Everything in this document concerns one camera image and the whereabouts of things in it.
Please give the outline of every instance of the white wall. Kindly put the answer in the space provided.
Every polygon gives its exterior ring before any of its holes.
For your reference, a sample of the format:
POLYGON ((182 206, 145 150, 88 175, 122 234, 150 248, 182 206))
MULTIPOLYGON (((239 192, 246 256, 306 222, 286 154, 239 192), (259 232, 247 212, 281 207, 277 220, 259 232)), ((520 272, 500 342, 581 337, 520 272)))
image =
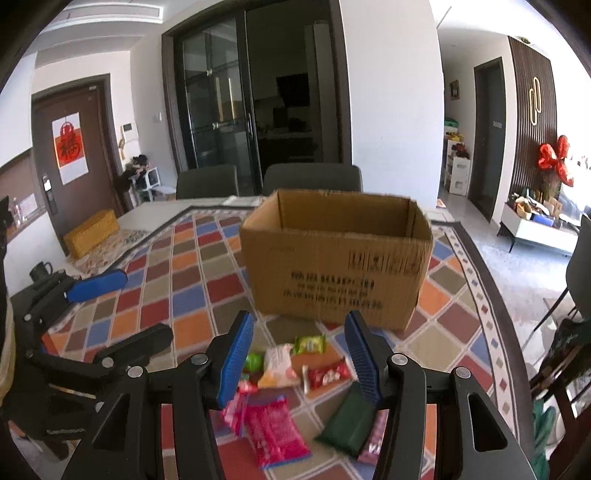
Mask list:
POLYGON ((36 57, 21 58, 0 93, 0 167, 33 146, 31 77, 36 57))
POLYGON ((33 283, 29 272, 39 262, 50 262, 57 270, 63 267, 65 260, 49 214, 45 213, 8 244, 4 259, 8 294, 14 295, 33 283))
POLYGON ((476 135, 476 86, 474 81, 474 67, 501 57, 505 73, 506 119, 505 119, 505 153, 501 170, 499 192, 496 197, 492 219, 499 223, 503 204, 509 195, 513 163, 515 161, 515 145, 517 142, 517 86, 515 83, 515 69, 513 56, 509 46, 509 39, 505 35, 498 35, 493 41, 473 50, 466 50, 460 64, 444 64, 445 75, 445 114, 456 119, 460 133, 464 135, 464 143, 470 154, 474 155, 474 140, 476 135), (454 80, 460 83, 460 99, 451 100, 449 84, 454 80))
MULTIPOLYGON (((164 184, 176 171, 165 117, 161 35, 216 3, 197 2, 131 51, 135 117, 143 153, 164 184)), ((443 138, 443 74, 428 0, 341 0, 347 49, 353 163, 367 192, 396 193, 432 208, 443 138)))
MULTIPOLYGON (((73 80, 109 73, 111 76, 113 121, 117 132, 117 141, 119 141, 121 126, 135 122, 130 56, 129 51, 114 51, 49 63, 35 69, 32 93, 73 80)), ((139 146, 138 141, 129 142, 125 146, 126 161, 140 153, 139 146)))
POLYGON ((341 0, 353 163, 367 192, 433 208, 443 141, 443 72, 427 0, 341 0))

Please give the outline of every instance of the balloon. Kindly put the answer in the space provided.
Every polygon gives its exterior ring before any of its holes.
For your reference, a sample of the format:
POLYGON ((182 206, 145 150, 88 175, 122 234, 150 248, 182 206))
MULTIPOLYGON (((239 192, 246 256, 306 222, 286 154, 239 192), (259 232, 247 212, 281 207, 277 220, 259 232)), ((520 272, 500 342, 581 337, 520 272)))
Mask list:
POLYGON ((548 161, 558 160, 558 157, 556 156, 556 152, 552 148, 552 145, 550 145, 549 143, 545 143, 545 144, 540 145, 540 155, 542 156, 542 158, 546 158, 548 161))
POLYGON ((541 168, 542 170, 550 170, 551 168, 554 168, 554 163, 544 157, 540 157, 538 159, 538 168, 541 168))
POLYGON ((556 152, 552 148, 552 145, 545 143, 540 145, 540 158, 538 159, 538 167, 542 170, 549 170, 556 166, 558 158, 556 152))
POLYGON ((569 156, 569 139, 566 135, 561 135, 558 138, 558 158, 563 159, 569 156))
POLYGON ((556 165, 556 173, 558 174, 558 177, 562 183, 568 185, 569 187, 574 185, 574 178, 569 178, 569 169, 566 167, 564 162, 559 162, 556 165))

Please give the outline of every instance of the red snack bag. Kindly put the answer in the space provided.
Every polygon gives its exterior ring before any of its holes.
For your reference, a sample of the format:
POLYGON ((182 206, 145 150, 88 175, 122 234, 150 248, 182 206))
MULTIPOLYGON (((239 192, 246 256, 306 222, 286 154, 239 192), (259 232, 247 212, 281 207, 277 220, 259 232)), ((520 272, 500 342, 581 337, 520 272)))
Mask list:
POLYGON ((379 453, 382 449, 382 440, 384 439, 384 432, 386 431, 386 423, 388 421, 388 410, 378 410, 374 420, 374 426, 371 429, 369 438, 365 442, 361 454, 357 457, 358 462, 369 463, 371 465, 378 464, 379 453))
POLYGON ((308 368, 302 365, 302 377, 304 377, 304 393, 307 395, 311 390, 331 384, 337 380, 348 380, 353 378, 347 362, 343 358, 328 367, 308 368))
POLYGON ((250 380, 239 380, 238 381, 238 393, 241 394, 251 394, 258 392, 258 387, 256 384, 252 383, 250 380))
POLYGON ((311 455, 291 419, 285 397, 267 405, 249 406, 246 409, 246 426, 255 446, 257 464, 263 470, 311 455))
POLYGON ((246 405, 248 403, 248 394, 241 393, 240 390, 234 395, 226 407, 222 410, 222 419, 237 437, 242 437, 242 427, 246 415, 246 405))

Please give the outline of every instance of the cardboard box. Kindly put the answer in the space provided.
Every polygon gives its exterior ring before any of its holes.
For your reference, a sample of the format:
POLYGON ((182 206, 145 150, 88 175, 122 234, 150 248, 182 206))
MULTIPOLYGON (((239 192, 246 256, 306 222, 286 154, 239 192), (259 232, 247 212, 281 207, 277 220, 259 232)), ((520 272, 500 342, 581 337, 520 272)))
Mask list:
POLYGON ((408 325, 433 249, 410 199, 311 190, 275 192, 240 238, 259 311, 342 324, 356 309, 396 330, 408 325))

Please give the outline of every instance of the ceiling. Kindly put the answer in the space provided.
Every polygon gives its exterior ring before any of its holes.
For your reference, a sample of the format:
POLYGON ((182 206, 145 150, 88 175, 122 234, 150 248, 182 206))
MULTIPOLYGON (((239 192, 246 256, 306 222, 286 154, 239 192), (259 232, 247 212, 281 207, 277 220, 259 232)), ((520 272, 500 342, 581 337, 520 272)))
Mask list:
POLYGON ((441 60, 457 63, 468 49, 498 38, 525 37, 540 53, 550 56, 568 48, 558 31, 526 0, 430 0, 439 26, 441 60))
POLYGON ((198 0, 73 0, 33 41, 36 66, 92 53, 129 50, 198 0))

